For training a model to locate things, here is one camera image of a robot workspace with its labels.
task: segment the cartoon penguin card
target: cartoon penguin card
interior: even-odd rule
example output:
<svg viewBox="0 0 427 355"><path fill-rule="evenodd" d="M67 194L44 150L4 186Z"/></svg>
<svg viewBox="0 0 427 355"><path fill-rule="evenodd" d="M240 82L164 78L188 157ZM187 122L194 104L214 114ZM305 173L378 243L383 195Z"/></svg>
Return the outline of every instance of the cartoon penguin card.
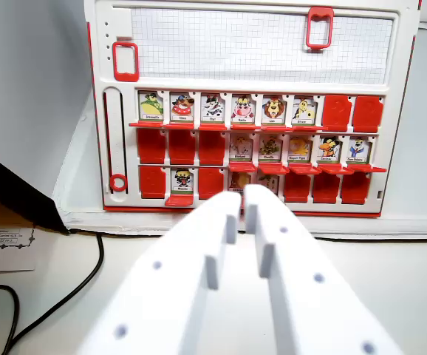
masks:
<svg viewBox="0 0 427 355"><path fill-rule="evenodd" d="M225 100L220 98L220 94L202 94L200 103L202 107L201 122L223 124L225 121Z"/></svg>
<svg viewBox="0 0 427 355"><path fill-rule="evenodd" d="M264 96L262 106L262 124L284 124L286 103L279 96Z"/></svg>
<svg viewBox="0 0 427 355"><path fill-rule="evenodd" d="M254 124L256 104L250 95L233 95L231 106L232 124Z"/></svg>
<svg viewBox="0 0 427 355"><path fill-rule="evenodd" d="M194 173L188 168L172 168L171 193L173 195L192 195L194 193Z"/></svg>
<svg viewBox="0 0 427 355"><path fill-rule="evenodd" d="M138 102L140 103L140 121L163 121L163 98L158 96L157 92L138 92Z"/></svg>
<svg viewBox="0 0 427 355"><path fill-rule="evenodd" d="M289 163L309 163L311 142L304 136L291 137L289 139L289 154L287 161Z"/></svg>
<svg viewBox="0 0 427 355"><path fill-rule="evenodd" d="M371 143L364 137L350 137L346 162L348 164L367 164L371 153Z"/></svg>
<svg viewBox="0 0 427 355"><path fill-rule="evenodd" d="M282 141L277 135L262 135L259 138L258 161L281 161Z"/></svg>
<svg viewBox="0 0 427 355"><path fill-rule="evenodd" d="M292 123L299 126L312 125L315 123L316 112L317 104L312 97L295 97Z"/></svg>
<svg viewBox="0 0 427 355"><path fill-rule="evenodd" d="M338 137L321 137L318 146L318 163L338 163L340 160L341 142Z"/></svg>
<svg viewBox="0 0 427 355"><path fill-rule="evenodd" d="M186 92L172 92L171 98L171 122L194 121L194 99Z"/></svg>
<svg viewBox="0 0 427 355"><path fill-rule="evenodd" d="M230 161L251 161L253 157L253 139L247 133L231 134Z"/></svg>

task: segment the white wall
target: white wall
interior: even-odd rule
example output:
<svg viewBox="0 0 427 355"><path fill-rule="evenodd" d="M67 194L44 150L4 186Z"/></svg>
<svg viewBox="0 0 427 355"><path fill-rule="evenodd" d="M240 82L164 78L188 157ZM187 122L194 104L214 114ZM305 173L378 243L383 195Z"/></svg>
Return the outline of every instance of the white wall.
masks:
<svg viewBox="0 0 427 355"><path fill-rule="evenodd" d="M83 0L0 0L0 162L47 196L90 85Z"/></svg>

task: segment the printed label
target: printed label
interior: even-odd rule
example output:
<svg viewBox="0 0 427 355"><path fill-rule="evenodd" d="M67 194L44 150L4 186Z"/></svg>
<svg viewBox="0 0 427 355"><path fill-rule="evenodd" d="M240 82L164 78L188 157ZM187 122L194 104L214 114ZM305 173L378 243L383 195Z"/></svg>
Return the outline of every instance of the printed label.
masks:
<svg viewBox="0 0 427 355"><path fill-rule="evenodd" d="M194 174L189 169L171 169L171 193L173 195L194 193Z"/></svg>

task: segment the guess who game board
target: guess who game board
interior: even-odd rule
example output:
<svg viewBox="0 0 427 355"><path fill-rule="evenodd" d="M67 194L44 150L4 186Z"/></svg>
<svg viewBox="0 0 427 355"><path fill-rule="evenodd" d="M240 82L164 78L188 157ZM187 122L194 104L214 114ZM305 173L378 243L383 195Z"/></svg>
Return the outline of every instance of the guess who game board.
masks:
<svg viewBox="0 0 427 355"><path fill-rule="evenodd" d="M379 216L418 1L320 4L86 1L105 210Z"/></svg>

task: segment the cartoon bird card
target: cartoon bird card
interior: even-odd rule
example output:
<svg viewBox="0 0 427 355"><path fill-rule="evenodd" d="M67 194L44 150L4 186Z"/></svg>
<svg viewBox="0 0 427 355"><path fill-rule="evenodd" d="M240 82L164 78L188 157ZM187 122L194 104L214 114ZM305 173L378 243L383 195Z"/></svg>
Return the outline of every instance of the cartoon bird card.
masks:
<svg viewBox="0 0 427 355"><path fill-rule="evenodd" d="M338 137L321 137L318 146L318 163L338 163L340 160L341 142Z"/></svg>
<svg viewBox="0 0 427 355"><path fill-rule="evenodd" d="M230 172L228 175L228 191L239 192L243 195L243 189L251 182L251 175L247 172Z"/></svg>
<svg viewBox="0 0 427 355"><path fill-rule="evenodd" d="M253 139L246 133L230 135L230 161L251 161L253 157Z"/></svg>
<svg viewBox="0 0 427 355"><path fill-rule="evenodd" d="M194 121L194 99L186 92L172 92L171 99L171 122L193 122Z"/></svg>
<svg viewBox="0 0 427 355"><path fill-rule="evenodd" d="M279 189L279 176L278 175L265 175L262 172L258 173L258 184L266 186L274 194L278 194Z"/></svg>
<svg viewBox="0 0 427 355"><path fill-rule="evenodd" d="M163 98L155 91L138 92L138 102L140 103L140 121L163 121Z"/></svg>
<svg viewBox="0 0 427 355"><path fill-rule="evenodd" d="M250 95L232 96L232 124L254 124L256 103Z"/></svg>
<svg viewBox="0 0 427 355"><path fill-rule="evenodd" d="M171 169L171 193L173 195L194 193L194 174L188 168Z"/></svg>
<svg viewBox="0 0 427 355"><path fill-rule="evenodd" d="M282 141L277 135L262 135L259 138L258 161L281 161Z"/></svg>
<svg viewBox="0 0 427 355"><path fill-rule="evenodd" d="M310 151L312 150L311 147L312 142L310 142L307 137L291 137L289 140L287 161L289 163L309 163Z"/></svg>
<svg viewBox="0 0 427 355"><path fill-rule="evenodd" d="M293 104L293 124L312 125L315 123L317 103L312 97L295 97Z"/></svg>
<svg viewBox="0 0 427 355"><path fill-rule="evenodd" d="M284 124L286 103L278 96L264 96L262 109L262 124Z"/></svg>
<svg viewBox="0 0 427 355"><path fill-rule="evenodd" d="M223 124L225 122L225 100L220 94L202 94L200 97L202 114L201 122Z"/></svg>
<svg viewBox="0 0 427 355"><path fill-rule="evenodd" d="M371 153L371 143L363 137L350 137L346 162L348 164L367 164Z"/></svg>

